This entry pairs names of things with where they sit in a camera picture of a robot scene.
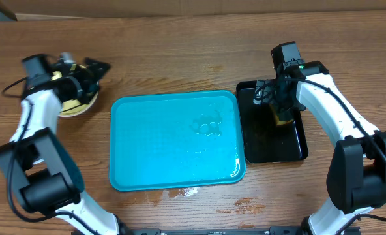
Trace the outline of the yellow plate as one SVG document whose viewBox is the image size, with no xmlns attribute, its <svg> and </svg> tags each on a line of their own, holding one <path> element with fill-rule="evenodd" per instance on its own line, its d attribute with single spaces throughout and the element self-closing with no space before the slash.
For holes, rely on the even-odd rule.
<svg viewBox="0 0 386 235">
<path fill-rule="evenodd" d="M 89 78 L 94 78 L 94 74 L 84 65 L 80 64 L 73 64 L 70 68 L 70 72 L 83 72 L 84 75 L 88 76 Z M 89 102 L 87 104 L 82 104 L 79 100 L 69 100 L 64 102 L 63 109 L 61 110 L 59 117 L 62 118 L 69 118 L 73 116 L 78 116 L 84 112 L 86 112 L 92 105 L 94 105 L 99 92 L 99 83 L 96 83 L 97 90 L 91 91 L 87 94 L 89 97 Z"/>
</svg>

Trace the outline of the yellow green sponge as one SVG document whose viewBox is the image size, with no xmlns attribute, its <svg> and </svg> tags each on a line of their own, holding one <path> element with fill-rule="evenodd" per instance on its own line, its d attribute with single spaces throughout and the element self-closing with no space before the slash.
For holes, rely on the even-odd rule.
<svg viewBox="0 0 386 235">
<path fill-rule="evenodd" d="M 294 122 L 294 115 L 292 110 L 279 111 L 277 106 L 273 104 L 270 104 L 269 107 L 272 111 L 276 126 L 287 125 Z"/>
</svg>

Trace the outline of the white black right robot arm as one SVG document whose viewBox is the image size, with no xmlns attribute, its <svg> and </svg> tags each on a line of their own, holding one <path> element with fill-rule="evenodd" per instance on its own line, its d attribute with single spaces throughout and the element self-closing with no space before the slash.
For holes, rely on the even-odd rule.
<svg viewBox="0 0 386 235">
<path fill-rule="evenodd" d="M 271 104 L 280 121 L 289 110 L 310 111 L 327 133 L 334 153 L 327 174 L 328 199 L 305 217 L 297 234 L 356 234 L 362 218 L 386 204 L 386 131 L 367 121 L 336 87 L 320 61 L 281 63 L 274 80 L 258 80 L 254 104 Z"/>
</svg>

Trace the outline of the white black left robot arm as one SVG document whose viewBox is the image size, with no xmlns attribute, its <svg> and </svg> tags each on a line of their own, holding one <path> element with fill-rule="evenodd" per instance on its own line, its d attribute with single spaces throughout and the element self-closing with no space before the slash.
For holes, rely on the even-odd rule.
<svg viewBox="0 0 386 235">
<path fill-rule="evenodd" d="M 9 142 L 0 146 L 10 209 L 28 223 L 62 219 L 81 234 L 131 234 L 85 191 L 82 173 L 56 135 L 64 104 L 92 104 L 110 64 L 88 57 L 79 64 L 63 53 L 54 62 L 47 54 L 32 55 L 22 65 L 26 76 L 18 95 L 20 122 Z"/>
</svg>

